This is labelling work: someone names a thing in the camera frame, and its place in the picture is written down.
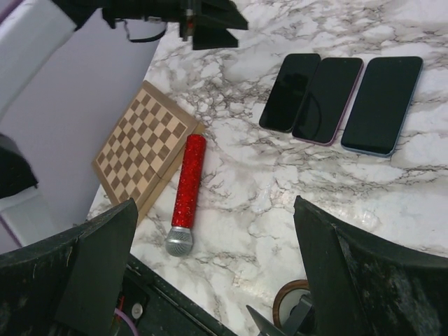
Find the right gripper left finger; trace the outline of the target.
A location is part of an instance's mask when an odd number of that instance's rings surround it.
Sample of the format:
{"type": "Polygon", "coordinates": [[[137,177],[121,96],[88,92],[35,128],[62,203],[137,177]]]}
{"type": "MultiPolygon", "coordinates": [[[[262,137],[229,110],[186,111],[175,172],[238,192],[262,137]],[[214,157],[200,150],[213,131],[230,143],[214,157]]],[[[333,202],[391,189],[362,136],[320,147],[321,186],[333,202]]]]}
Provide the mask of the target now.
{"type": "Polygon", "coordinates": [[[108,335],[137,227],[133,199],[1,255],[2,335],[108,335]]]}

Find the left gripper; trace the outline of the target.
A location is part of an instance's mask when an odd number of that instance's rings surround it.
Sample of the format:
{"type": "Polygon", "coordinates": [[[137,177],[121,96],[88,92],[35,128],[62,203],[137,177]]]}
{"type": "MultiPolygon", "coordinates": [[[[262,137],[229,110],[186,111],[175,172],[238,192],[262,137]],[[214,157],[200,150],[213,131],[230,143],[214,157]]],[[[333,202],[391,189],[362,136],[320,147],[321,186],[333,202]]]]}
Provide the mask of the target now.
{"type": "Polygon", "coordinates": [[[179,23],[179,36],[183,41],[188,41],[193,34],[193,50],[237,48],[238,40],[227,29],[248,30],[249,23],[239,12],[235,2],[204,0],[199,4],[200,9],[195,16],[194,1],[107,1],[101,14],[112,29],[122,22],[129,42],[155,42],[165,35],[166,27],[154,36],[131,38],[128,22],[143,20],[161,21],[165,26],[169,22],[179,23]],[[194,16],[196,23],[201,25],[196,26],[195,31],[194,16]]]}

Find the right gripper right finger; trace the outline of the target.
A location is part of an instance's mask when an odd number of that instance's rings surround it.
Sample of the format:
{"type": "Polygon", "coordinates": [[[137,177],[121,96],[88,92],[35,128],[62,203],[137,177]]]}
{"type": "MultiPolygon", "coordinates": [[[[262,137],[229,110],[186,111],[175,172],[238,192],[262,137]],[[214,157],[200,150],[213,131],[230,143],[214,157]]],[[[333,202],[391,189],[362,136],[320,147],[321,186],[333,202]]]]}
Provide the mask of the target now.
{"type": "Polygon", "coordinates": [[[296,197],[318,335],[446,335],[447,259],[352,226],[296,197]]]}

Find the black phone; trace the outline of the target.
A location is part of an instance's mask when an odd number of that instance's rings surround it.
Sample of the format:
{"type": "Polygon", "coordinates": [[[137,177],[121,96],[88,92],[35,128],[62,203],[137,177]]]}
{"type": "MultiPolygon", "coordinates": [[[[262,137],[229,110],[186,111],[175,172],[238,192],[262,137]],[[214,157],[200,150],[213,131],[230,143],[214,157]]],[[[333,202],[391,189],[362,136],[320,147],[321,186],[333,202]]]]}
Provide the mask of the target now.
{"type": "Polygon", "coordinates": [[[321,56],[316,53],[293,53],[284,58],[259,119],[259,126],[283,133],[292,131],[320,62],[321,56]]]}

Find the purple-edged phone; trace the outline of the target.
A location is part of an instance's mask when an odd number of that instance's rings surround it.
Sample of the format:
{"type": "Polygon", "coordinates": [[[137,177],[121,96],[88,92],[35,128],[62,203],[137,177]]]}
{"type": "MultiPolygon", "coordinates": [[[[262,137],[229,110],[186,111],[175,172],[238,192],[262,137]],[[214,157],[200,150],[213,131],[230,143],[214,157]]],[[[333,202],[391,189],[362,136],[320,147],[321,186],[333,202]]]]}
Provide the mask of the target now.
{"type": "Polygon", "coordinates": [[[300,107],[294,138],[322,146],[333,143],[363,65],[358,57],[321,61],[300,107]]]}

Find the blue-edged phone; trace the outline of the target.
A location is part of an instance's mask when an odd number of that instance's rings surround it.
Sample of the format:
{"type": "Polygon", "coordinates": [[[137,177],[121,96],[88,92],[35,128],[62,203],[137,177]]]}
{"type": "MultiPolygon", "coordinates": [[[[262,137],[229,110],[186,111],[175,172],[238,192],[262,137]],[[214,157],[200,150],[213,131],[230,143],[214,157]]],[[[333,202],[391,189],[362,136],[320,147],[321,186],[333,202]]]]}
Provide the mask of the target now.
{"type": "Polygon", "coordinates": [[[369,61],[341,138],[343,148],[384,158],[393,154],[423,64],[419,56],[369,61]]]}

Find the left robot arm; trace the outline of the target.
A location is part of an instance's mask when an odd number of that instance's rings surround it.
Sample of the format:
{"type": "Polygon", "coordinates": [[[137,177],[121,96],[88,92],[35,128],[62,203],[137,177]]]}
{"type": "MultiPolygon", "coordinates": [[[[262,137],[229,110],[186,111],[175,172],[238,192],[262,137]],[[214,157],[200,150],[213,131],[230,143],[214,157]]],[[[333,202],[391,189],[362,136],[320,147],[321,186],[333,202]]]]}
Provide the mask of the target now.
{"type": "Polygon", "coordinates": [[[232,1],[1,3],[1,251],[84,221],[90,163],[169,23],[196,50],[235,48],[232,1]]]}

